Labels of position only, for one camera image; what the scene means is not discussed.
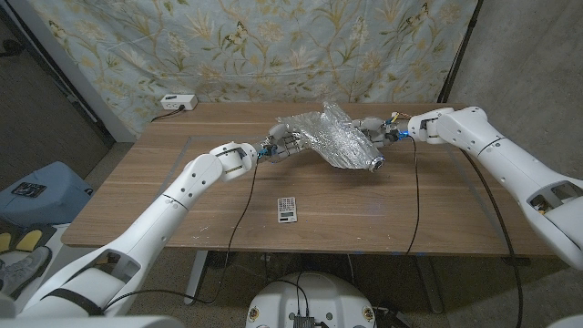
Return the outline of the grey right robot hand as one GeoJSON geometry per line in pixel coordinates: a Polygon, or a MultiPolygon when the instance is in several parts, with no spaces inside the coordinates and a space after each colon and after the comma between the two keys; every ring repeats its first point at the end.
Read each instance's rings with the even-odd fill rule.
{"type": "Polygon", "coordinates": [[[408,121],[405,119],[384,120],[368,117],[355,119],[352,126],[358,128],[372,143],[380,149],[406,138],[408,133],[408,121]]]}

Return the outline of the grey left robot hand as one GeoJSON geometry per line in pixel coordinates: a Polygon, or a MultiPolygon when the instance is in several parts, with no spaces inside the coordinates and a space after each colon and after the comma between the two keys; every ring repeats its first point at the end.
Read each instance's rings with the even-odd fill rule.
{"type": "Polygon", "coordinates": [[[265,140],[254,145],[259,155],[258,162],[278,163],[308,149],[309,143],[299,132],[288,130],[285,124],[273,126],[265,140]]]}

